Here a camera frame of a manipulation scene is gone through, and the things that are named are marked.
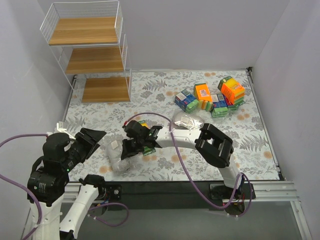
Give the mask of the orange green sponge pack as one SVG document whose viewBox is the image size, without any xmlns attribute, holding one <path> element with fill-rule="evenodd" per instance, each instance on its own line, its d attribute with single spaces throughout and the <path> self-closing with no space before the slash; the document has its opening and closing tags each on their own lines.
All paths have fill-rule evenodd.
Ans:
<svg viewBox="0 0 320 240">
<path fill-rule="evenodd" d="M 141 120 L 141 121 L 139 121 L 139 123 L 140 123 L 143 127 L 148 128 L 147 122 L 146 122 L 145 120 Z M 144 157 L 146 157 L 146 156 L 148 156 L 148 155 L 151 155 L 151 154 L 154 154 L 154 153 L 156 152 L 156 149 L 155 149 L 154 147 L 153 147 L 153 148 L 150 148 L 150 146 L 151 146 L 152 144 L 150 143 L 149 138 L 147 138 L 147 140 L 146 140 L 145 142 L 146 142 L 146 144 L 145 144 L 145 146 L 144 146 L 144 148 L 143 148 L 143 152 L 142 152 L 142 155 L 143 155 Z"/>
</svg>

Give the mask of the silver mesh scrubber pack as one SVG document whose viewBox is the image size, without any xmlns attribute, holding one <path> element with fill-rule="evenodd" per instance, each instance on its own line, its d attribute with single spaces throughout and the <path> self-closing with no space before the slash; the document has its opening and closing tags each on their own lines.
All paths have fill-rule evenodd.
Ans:
<svg viewBox="0 0 320 240">
<path fill-rule="evenodd" d="M 129 158 L 121 159 L 123 152 L 123 141 L 114 140 L 106 145 L 106 154 L 109 158 L 111 167 L 116 174 L 122 174 L 134 168 L 134 162 Z"/>
</svg>

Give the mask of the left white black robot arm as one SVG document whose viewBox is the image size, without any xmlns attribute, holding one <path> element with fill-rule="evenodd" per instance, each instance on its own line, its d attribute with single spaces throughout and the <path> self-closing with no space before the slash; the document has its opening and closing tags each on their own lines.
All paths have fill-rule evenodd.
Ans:
<svg viewBox="0 0 320 240">
<path fill-rule="evenodd" d="M 80 179 L 78 196 L 64 219 L 61 206 L 69 172 L 84 163 L 100 147 L 105 131 L 82 128 L 74 138 L 65 132 L 49 135 L 42 147 L 43 155 L 31 169 L 27 188 L 36 199 L 28 198 L 32 211 L 41 209 L 41 220 L 36 221 L 34 240 L 76 240 L 80 226 L 94 200 L 105 195 L 105 180 L 100 175 L 88 174 Z"/>
</svg>

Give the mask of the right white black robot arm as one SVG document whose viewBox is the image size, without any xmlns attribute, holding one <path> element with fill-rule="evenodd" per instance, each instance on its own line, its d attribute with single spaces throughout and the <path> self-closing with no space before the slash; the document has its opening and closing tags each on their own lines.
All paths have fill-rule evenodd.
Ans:
<svg viewBox="0 0 320 240">
<path fill-rule="evenodd" d="M 126 122 L 122 127 L 127 139 L 122 141 L 121 159 L 133 157 L 144 148 L 178 147 L 197 150 L 211 166 L 218 168 L 224 183 L 224 189 L 236 187 L 236 194 L 243 194 L 245 178 L 237 179 L 240 170 L 233 155 L 233 140 L 210 123 L 204 123 L 197 129 L 168 129 L 160 125 L 151 128 L 135 120 Z"/>
</svg>

